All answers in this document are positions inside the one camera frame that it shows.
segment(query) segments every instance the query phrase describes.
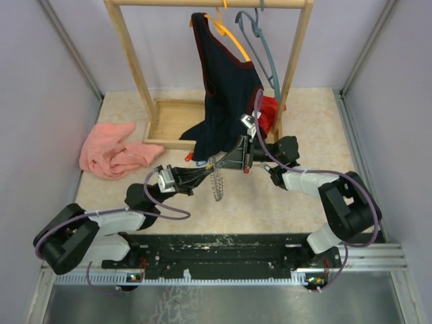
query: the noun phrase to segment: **beige tabletop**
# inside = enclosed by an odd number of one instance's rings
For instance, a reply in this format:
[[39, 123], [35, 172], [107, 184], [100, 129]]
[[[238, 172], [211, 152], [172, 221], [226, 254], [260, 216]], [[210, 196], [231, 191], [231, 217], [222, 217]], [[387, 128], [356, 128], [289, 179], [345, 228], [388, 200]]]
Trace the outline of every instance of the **beige tabletop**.
[[[162, 91], [159, 98], [203, 99], [204, 92]], [[298, 162], [313, 169], [354, 170], [350, 151], [340, 120], [338, 107], [330, 88], [292, 88], [283, 113], [283, 135], [297, 136]], [[142, 140], [147, 123], [146, 112], [137, 92], [108, 92], [99, 122], [117, 124], [136, 122], [134, 133], [126, 142]], [[167, 164], [194, 167], [185, 162], [187, 151], [165, 151], [151, 167], [142, 167], [120, 180], [102, 180], [84, 172], [77, 203], [87, 210], [125, 207], [124, 199], [130, 184], [142, 183], [152, 167]], [[210, 179], [206, 179], [194, 196], [176, 195], [165, 201], [168, 205], [190, 211], [184, 221], [158, 219], [142, 231], [149, 234], [256, 234], [313, 232], [325, 216], [321, 201], [299, 192], [275, 187], [268, 173], [253, 167], [249, 174], [222, 170], [224, 196], [213, 198]], [[162, 210], [165, 215], [176, 215]]]

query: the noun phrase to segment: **wooden rod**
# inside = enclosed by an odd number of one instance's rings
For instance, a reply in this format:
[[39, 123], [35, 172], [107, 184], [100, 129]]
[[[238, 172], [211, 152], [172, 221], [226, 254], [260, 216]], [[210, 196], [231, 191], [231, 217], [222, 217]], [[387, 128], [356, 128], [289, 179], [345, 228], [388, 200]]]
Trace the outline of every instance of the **wooden rod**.
[[140, 93], [141, 99], [146, 107], [148, 118], [153, 125], [157, 125], [158, 114], [155, 106], [153, 105], [153, 100], [149, 93], [149, 88], [147, 87], [146, 80], [144, 79], [144, 75], [142, 74], [140, 62], [138, 61], [138, 58], [136, 56], [134, 45], [132, 44], [132, 40], [130, 39], [128, 28], [126, 27], [122, 11], [118, 5], [112, 4], [110, 0], [105, 0], [105, 6], [107, 7], [109, 16], [111, 17], [111, 21], [114, 25], [114, 29], [117, 32], [124, 53], [126, 54], [126, 57], [128, 59], [132, 75], [135, 79], [136, 87], [138, 88], [138, 92]]
[[273, 130], [277, 127], [277, 123], [282, 117], [284, 112], [284, 107], [286, 104], [286, 99], [288, 98], [288, 93], [291, 88], [292, 78], [294, 77], [294, 72], [296, 71], [296, 66], [298, 58], [300, 56], [300, 50], [302, 49], [304, 35], [306, 34], [306, 29], [308, 27], [309, 18], [311, 16], [311, 11], [313, 7], [313, 0], [306, 0], [306, 5], [304, 9], [300, 12], [300, 17], [298, 18], [296, 35], [294, 36], [294, 42], [292, 43], [290, 59], [288, 60], [288, 66], [286, 68], [285, 78], [283, 79], [283, 85], [281, 89], [281, 101], [279, 102], [279, 107], [277, 108], [276, 118], [273, 124]]
[[[114, 5], [160, 7], [223, 7], [223, 0], [109, 0]], [[303, 9], [308, 0], [265, 0], [266, 8]], [[228, 7], [261, 8], [260, 0], [227, 0]]]

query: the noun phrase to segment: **white wall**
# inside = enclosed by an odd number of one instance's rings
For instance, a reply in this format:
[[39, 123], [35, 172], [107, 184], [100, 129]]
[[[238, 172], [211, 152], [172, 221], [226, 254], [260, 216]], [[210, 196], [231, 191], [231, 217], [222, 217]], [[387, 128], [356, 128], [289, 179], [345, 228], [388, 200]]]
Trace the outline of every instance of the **white wall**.
[[[101, 90], [134, 90], [135, 83], [103, 0], [51, 3]], [[294, 86], [341, 88], [385, 3], [386, 0], [315, 1]], [[188, 26], [191, 13], [196, 11], [217, 15], [213, 8], [124, 7], [149, 87], [203, 87], [194, 36]], [[234, 23], [237, 12], [238, 9], [228, 9], [223, 13], [223, 21], [249, 51]], [[280, 79], [284, 77], [297, 20], [297, 10], [266, 9], [260, 16]], [[250, 25], [246, 29], [253, 37]], [[265, 57], [259, 45], [257, 42], [256, 48]], [[229, 48], [238, 55], [235, 47]]]
[[391, 238], [432, 321], [432, 2], [399, 1], [348, 97]]
[[32, 241], [70, 202], [98, 103], [36, 1], [0, 2], [0, 323], [22, 323]]

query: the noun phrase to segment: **wooden frame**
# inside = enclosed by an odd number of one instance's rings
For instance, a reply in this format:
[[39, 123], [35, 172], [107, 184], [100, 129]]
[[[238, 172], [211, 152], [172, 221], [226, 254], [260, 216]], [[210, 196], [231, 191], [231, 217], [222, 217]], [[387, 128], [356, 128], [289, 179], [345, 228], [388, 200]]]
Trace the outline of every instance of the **wooden frame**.
[[[173, 7], [223, 7], [223, 0], [104, 0], [115, 31], [129, 62], [136, 86], [148, 114], [148, 125], [144, 142], [160, 144], [166, 149], [193, 150], [195, 141], [178, 140], [184, 131], [204, 119], [204, 101], [170, 99], [153, 102], [136, 56], [128, 28], [120, 9], [121, 5], [173, 6]], [[228, 7], [261, 7], [260, 0], [228, 0]], [[281, 117], [296, 70], [304, 35], [311, 16], [314, 0], [265, 0], [266, 8], [300, 9], [297, 30], [291, 48], [281, 88], [281, 101], [272, 134], [267, 141], [276, 141], [283, 136]]]

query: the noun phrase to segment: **pink cloth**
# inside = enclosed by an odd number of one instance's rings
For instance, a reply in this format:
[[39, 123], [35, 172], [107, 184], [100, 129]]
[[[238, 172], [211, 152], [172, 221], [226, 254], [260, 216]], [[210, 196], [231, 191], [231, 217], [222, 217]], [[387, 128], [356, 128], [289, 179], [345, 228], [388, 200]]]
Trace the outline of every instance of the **pink cloth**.
[[80, 167], [104, 179], [120, 179], [140, 166], [148, 166], [163, 151], [163, 146], [135, 142], [125, 145], [124, 139], [135, 130], [135, 123], [94, 125], [84, 142]]

